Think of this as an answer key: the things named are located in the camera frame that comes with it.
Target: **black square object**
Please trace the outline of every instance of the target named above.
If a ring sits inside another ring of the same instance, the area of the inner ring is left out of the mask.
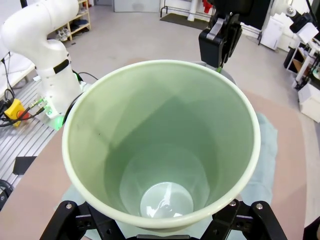
[[[25,174],[35,159],[36,159],[36,156],[17,156],[14,162],[13,174],[15,175]]]

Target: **door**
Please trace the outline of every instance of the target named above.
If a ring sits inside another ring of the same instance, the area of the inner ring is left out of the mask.
[[[114,11],[159,13],[160,0],[114,0]]]
[[[95,0],[95,5],[105,5],[105,6],[112,6],[113,0]]]

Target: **green bucket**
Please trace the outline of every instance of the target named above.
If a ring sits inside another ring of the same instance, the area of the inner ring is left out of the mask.
[[[239,88],[194,63],[145,61],[85,92],[66,121],[66,171],[104,215],[183,229],[229,204],[258,161],[260,129]]]

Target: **light blue cloth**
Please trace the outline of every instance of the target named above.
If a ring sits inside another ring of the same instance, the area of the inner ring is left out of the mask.
[[[257,166],[254,170],[254,173],[245,186],[243,191],[240,193],[242,200],[247,204],[251,205],[256,201],[265,201],[271,203],[272,201],[272,189],[274,185],[274,176],[276,168],[276,156],[277,156],[277,135],[278,131],[274,126],[268,121],[266,116],[261,113],[257,113],[257,118],[259,121],[260,132],[261,132],[261,149],[258,159]],[[63,195],[62,201],[74,201],[78,205],[81,205],[85,202],[85,199],[78,193],[76,188],[71,185],[70,188]],[[200,238],[204,233],[205,229],[210,224],[212,218],[208,217],[187,229],[181,230],[175,234],[187,234],[195,238]],[[122,232],[124,229],[130,235],[123,233],[126,238],[132,237],[137,234],[156,234],[151,231],[143,230],[134,226],[124,224],[122,222],[117,222]],[[100,240],[98,231],[88,230],[85,233],[85,236],[92,240]],[[228,240],[245,240],[246,238],[239,231],[231,231]]]

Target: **black floor mat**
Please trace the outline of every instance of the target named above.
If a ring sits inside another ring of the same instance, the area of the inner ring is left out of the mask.
[[[183,26],[187,26],[194,29],[204,30],[208,26],[208,22],[204,20],[195,19],[194,21],[188,21],[188,17],[181,16],[174,13],[169,13],[168,15],[162,17],[160,21],[179,24]]]

